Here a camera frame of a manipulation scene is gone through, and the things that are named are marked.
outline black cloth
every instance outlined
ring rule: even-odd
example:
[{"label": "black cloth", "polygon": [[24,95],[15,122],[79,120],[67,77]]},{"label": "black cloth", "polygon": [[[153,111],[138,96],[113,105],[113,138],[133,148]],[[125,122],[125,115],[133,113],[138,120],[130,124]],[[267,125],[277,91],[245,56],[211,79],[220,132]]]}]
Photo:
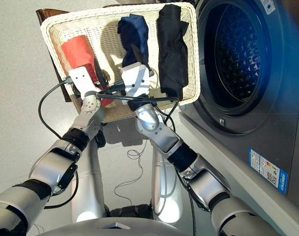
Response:
[{"label": "black cloth", "polygon": [[137,62],[131,47],[132,44],[134,44],[146,58],[149,58],[149,28],[143,16],[130,14],[130,16],[122,17],[118,23],[118,33],[120,34],[122,45],[126,50],[122,67]]},{"label": "black cloth", "polygon": [[161,92],[182,100],[182,88],[188,85],[188,49],[183,41],[188,23],[180,20],[181,7],[169,4],[157,19],[159,45],[159,82]]}]

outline metal robot arm segment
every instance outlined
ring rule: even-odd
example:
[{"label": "metal robot arm segment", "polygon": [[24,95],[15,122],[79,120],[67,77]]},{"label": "metal robot arm segment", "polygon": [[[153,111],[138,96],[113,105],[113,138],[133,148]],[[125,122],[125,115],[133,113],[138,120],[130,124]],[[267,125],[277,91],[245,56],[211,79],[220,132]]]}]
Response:
[{"label": "metal robot arm segment", "polygon": [[225,177],[203,156],[193,151],[168,128],[151,104],[132,104],[138,131],[187,181],[188,191],[199,208],[211,212],[218,235],[279,235],[241,199],[231,194]]},{"label": "metal robot arm segment", "polygon": [[0,193],[0,235],[25,235],[52,195],[62,193],[76,162],[98,131],[105,112],[96,92],[85,94],[73,125],[32,166],[29,179]]}]

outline barcode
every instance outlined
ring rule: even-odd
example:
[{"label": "barcode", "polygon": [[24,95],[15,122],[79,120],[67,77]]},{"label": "barcode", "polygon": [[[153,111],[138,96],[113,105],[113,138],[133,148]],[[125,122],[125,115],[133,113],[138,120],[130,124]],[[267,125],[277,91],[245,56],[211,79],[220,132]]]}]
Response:
[{"label": "barcode", "polygon": [[268,181],[270,181],[272,184],[276,186],[276,177],[272,175],[270,172],[268,172]]}]

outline blue sticker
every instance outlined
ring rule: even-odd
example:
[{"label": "blue sticker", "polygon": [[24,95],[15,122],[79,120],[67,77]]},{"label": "blue sticker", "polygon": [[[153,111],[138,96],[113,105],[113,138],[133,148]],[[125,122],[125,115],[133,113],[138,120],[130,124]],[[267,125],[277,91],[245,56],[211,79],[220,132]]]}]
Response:
[{"label": "blue sticker", "polygon": [[249,148],[248,164],[260,175],[273,184],[281,193],[286,193],[287,173],[262,157],[255,150]]}]

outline chair backrest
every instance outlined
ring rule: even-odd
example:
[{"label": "chair backrest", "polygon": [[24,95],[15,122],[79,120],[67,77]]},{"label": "chair backrest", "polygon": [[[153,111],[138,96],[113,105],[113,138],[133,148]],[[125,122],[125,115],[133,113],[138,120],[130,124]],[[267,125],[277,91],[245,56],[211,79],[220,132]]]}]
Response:
[{"label": "chair backrest", "polygon": [[[56,16],[56,15],[65,14],[65,13],[68,13],[68,11],[61,11],[61,10],[48,9],[48,8],[36,10],[36,14],[37,14],[40,25],[44,22],[44,20],[46,20],[47,18],[49,18],[51,16]],[[58,81],[62,82],[61,76],[59,75],[52,58],[51,58],[51,61],[52,61],[54,70],[56,72]],[[69,94],[67,93],[65,87],[61,86],[61,89],[62,89],[62,93],[63,93],[64,99],[65,99],[65,102],[71,102],[71,98],[70,98]]]}]

